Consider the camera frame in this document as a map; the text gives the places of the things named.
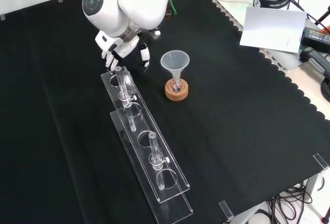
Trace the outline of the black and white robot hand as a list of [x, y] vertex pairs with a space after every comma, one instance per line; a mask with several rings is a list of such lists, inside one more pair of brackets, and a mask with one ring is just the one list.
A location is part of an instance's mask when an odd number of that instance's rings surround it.
[[99, 31], [95, 42], [102, 50], [101, 57], [105, 59], [105, 66], [109, 71], [113, 71], [119, 61], [136, 48], [142, 32], [140, 27]]

